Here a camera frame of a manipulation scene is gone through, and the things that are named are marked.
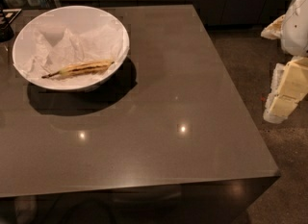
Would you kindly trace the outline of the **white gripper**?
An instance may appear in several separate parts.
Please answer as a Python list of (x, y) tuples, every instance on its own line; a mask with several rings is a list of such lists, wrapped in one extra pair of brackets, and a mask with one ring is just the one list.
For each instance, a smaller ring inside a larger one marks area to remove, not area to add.
[(286, 64), (278, 63), (273, 70), (271, 92), (263, 118), (282, 123), (308, 94), (308, 0), (295, 0), (285, 15), (276, 18), (261, 37), (281, 39), (282, 49), (293, 55)]

